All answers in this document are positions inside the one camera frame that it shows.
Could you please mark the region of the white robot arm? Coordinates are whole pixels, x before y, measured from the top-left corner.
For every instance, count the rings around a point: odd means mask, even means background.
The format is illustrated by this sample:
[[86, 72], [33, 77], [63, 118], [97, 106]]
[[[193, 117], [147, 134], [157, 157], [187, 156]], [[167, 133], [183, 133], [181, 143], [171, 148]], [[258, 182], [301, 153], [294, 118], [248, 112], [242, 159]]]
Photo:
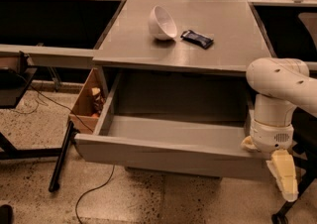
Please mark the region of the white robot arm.
[[296, 108], [317, 116], [317, 79], [306, 63], [295, 58], [259, 58], [247, 68], [248, 85], [257, 92], [250, 134], [241, 143], [249, 152], [270, 154], [266, 162], [283, 198], [298, 198], [292, 115]]

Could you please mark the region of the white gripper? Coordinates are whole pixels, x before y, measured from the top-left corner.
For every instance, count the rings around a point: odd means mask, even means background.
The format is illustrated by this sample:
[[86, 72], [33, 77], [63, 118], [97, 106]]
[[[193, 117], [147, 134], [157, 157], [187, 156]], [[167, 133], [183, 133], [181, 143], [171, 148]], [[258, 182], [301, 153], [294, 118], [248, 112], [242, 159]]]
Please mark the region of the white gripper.
[[253, 120], [250, 136], [246, 137], [241, 143], [241, 147], [248, 152], [260, 150], [261, 152], [271, 153], [274, 151], [271, 154], [271, 159], [266, 164], [287, 202], [294, 202], [298, 198], [294, 159], [287, 151], [292, 144], [293, 132], [292, 125], [275, 127]]

